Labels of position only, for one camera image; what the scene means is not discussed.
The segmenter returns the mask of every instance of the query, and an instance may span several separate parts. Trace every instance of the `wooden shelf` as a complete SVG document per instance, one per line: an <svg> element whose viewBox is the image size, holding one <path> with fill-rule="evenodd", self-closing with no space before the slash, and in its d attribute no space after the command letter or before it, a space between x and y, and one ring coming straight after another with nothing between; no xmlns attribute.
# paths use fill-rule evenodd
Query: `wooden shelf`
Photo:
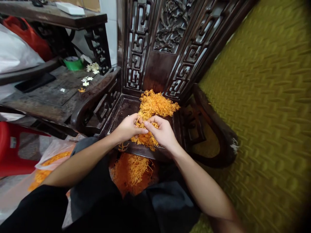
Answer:
<svg viewBox="0 0 311 233"><path fill-rule="evenodd" d="M84 11L85 16L71 16L51 3L44 7L35 7L31 2L0 1L0 13L2 14L74 30L83 30L107 22L107 14Z"/></svg>

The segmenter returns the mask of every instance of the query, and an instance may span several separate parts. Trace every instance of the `person's right hand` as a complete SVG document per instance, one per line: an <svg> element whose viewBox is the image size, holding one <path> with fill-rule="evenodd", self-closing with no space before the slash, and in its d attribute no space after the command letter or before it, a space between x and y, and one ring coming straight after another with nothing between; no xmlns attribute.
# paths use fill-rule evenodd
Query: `person's right hand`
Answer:
<svg viewBox="0 0 311 233"><path fill-rule="evenodd" d="M155 128L151 124L152 122L157 123L159 128ZM144 125L147 130L149 130L153 134L158 143L165 149L170 151L172 148L179 145L172 130L172 127L167 120L159 116L152 116L147 121L144 121Z"/></svg>

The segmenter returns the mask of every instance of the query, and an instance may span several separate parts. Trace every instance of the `finger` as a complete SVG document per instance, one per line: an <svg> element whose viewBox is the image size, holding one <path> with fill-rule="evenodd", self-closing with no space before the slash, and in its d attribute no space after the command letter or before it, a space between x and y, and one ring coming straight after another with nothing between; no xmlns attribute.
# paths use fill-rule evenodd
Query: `finger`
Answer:
<svg viewBox="0 0 311 233"><path fill-rule="evenodd" d="M138 122L139 122L140 124L143 123L143 117L142 117L142 116L139 116L139 117L138 117Z"/></svg>
<svg viewBox="0 0 311 233"><path fill-rule="evenodd" d="M134 132L135 132L135 135L137 135L137 134L147 134L148 130L144 129L144 128L135 128Z"/></svg>
<svg viewBox="0 0 311 233"><path fill-rule="evenodd" d="M138 115L138 113L134 113L132 115L127 116L127 118L129 118L131 121L133 121L133 123L136 123L137 118L140 117Z"/></svg>
<svg viewBox="0 0 311 233"><path fill-rule="evenodd" d="M147 130L149 130L153 135L157 132L158 129L156 129L151 123L148 121L144 121L144 125Z"/></svg>
<svg viewBox="0 0 311 233"><path fill-rule="evenodd" d="M159 117L159 116L157 116L157 115L154 115L154 116L150 117L147 121L150 122L150 123L155 122L155 123L157 123L160 126L166 120L161 118L161 117Z"/></svg>

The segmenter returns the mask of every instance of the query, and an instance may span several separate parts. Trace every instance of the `white wall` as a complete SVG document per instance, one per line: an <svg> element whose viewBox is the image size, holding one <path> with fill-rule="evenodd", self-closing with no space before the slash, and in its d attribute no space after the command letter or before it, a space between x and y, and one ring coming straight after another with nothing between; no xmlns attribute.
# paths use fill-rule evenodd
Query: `white wall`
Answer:
<svg viewBox="0 0 311 233"><path fill-rule="evenodd" d="M99 0L101 13L107 14L106 33L109 45L111 65L117 64L117 1Z"/></svg>
<svg viewBox="0 0 311 233"><path fill-rule="evenodd" d="M107 14L108 21L106 25L106 33L109 45L109 53L111 65L116 67L117 64L117 2L116 0L99 0L101 13ZM90 58L94 57L93 52L89 49L84 35L86 31L76 31L75 37L72 42L78 46L81 51L89 56Z"/></svg>

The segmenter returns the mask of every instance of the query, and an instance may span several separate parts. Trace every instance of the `red bag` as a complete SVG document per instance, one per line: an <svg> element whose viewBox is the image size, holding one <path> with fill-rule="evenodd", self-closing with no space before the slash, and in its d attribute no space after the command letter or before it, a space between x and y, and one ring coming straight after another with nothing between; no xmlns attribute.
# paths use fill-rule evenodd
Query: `red bag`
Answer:
<svg viewBox="0 0 311 233"><path fill-rule="evenodd" d="M53 54L47 42L43 40L35 30L23 18L21 20L27 26L23 29L23 25L16 17L9 16L3 20L3 25L13 33L21 37L33 50L35 50L44 61L49 61L53 58Z"/></svg>

